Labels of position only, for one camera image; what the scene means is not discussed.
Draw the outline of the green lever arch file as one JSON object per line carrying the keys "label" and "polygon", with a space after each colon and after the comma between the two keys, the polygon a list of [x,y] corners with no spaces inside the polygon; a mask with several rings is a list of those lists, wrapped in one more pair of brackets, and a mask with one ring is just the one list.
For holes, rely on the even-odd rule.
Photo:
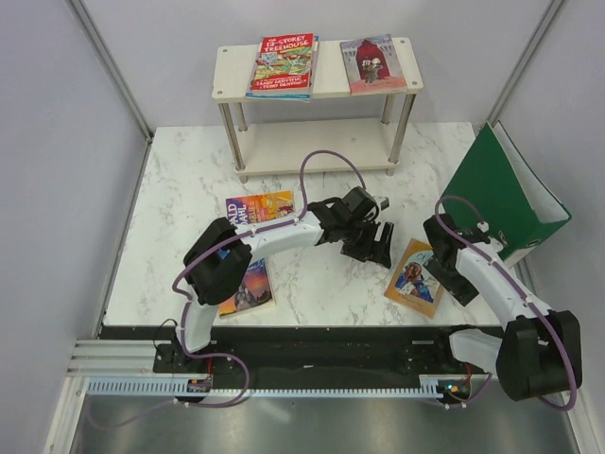
{"label": "green lever arch file", "polygon": [[475,227],[478,212],[488,235],[502,245],[501,259],[512,267],[572,218],[561,201],[528,165],[501,123],[485,124],[443,194],[470,202],[443,203],[459,228]]}

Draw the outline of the Why Do Dogs Bark book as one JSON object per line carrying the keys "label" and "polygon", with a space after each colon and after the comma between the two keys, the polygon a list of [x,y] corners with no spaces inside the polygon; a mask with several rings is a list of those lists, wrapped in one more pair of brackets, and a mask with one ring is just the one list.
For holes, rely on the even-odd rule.
{"label": "Why Do Dogs Bark book", "polygon": [[256,100],[282,100],[282,101],[301,101],[309,102],[311,99],[310,94],[266,94],[266,93],[253,93],[247,92],[245,94],[246,99]]}

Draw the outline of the red 13-Storey Treehouse book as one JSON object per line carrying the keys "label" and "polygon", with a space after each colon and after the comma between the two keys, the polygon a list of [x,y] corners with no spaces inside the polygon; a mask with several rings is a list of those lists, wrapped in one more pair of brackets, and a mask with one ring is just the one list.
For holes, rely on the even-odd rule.
{"label": "red 13-Storey Treehouse book", "polygon": [[318,47],[319,37],[313,33],[264,37],[246,93],[311,95]]}

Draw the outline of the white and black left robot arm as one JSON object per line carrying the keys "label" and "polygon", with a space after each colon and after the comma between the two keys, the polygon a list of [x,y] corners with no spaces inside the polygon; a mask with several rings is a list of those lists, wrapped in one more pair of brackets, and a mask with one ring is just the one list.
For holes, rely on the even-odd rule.
{"label": "white and black left robot arm", "polygon": [[172,285],[187,298],[175,361],[187,372],[204,367],[218,306],[236,294],[250,264],[270,255],[340,242],[341,254],[389,269],[394,224],[378,219],[388,208],[387,197],[357,186],[342,198],[306,201],[301,211],[282,218],[240,225],[225,217],[213,220]]}

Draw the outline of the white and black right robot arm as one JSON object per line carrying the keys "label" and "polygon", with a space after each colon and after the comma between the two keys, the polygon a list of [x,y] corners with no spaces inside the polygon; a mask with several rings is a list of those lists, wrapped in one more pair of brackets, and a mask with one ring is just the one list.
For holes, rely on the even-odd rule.
{"label": "white and black right robot arm", "polygon": [[481,297],[504,330],[458,328],[433,348],[433,360],[451,373],[465,362],[497,376],[513,401],[567,392],[563,410],[574,407],[582,384],[580,325],[555,311],[524,286],[500,259],[480,227],[457,229],[448,214],[423,224],[433,256],[429,272],[462,305]]}

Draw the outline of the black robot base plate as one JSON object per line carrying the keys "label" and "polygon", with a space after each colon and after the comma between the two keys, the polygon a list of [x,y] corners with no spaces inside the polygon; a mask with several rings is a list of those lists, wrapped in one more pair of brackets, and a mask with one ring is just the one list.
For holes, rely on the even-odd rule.
{"label": "black robot base plate", "polygon": [[412,386],[421,375],[474,375],[482,369],[452,356],[451,327],[216,326],[198,359],[188,358],[174,327],[106,327],[104,341],[152,341],[156,373],[209,373],[236,388],[286,385]]}

